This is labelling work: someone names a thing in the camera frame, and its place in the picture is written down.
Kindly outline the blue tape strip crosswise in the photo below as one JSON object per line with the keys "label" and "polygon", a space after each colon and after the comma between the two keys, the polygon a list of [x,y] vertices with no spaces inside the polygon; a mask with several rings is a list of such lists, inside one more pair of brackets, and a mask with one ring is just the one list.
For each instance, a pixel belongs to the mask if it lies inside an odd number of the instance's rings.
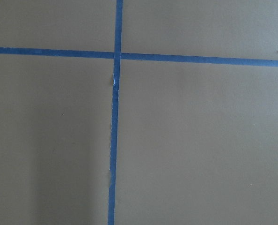
{"label": "blue tape strip crosswise", "polygon": [[[96,58],[96,59],[114,59],[115,56],[114,52],[18,48],[18,47],[0,47],[0,54]],[[188,62],[188,63],[244,65],[244,66],[262,66],[262,67],[278,68],[278,60],[224,58],[224,57],[207,57],[207,56],[182,56],[182,55],[145,54],[145,53],[124,53],[124,52],[119,54],[119,58],[122,60]]]}

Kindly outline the blue tape strip lengthwise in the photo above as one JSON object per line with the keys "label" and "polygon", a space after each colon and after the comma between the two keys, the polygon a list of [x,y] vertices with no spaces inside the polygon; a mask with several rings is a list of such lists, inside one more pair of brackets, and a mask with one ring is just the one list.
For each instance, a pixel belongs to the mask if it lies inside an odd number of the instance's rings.
{"label": "blue tape strip lengthwise", "polygon": [[111,112],[110,136],[110,185],[108,201],[108,224],[115,223],[115,194],[116,194],[116,169],[117,169],[117,137],[118,137],[118,110],[119,110],[119,85],[121,66],[123,1],[116,1],[115,38],[113,53],[113,90]]}

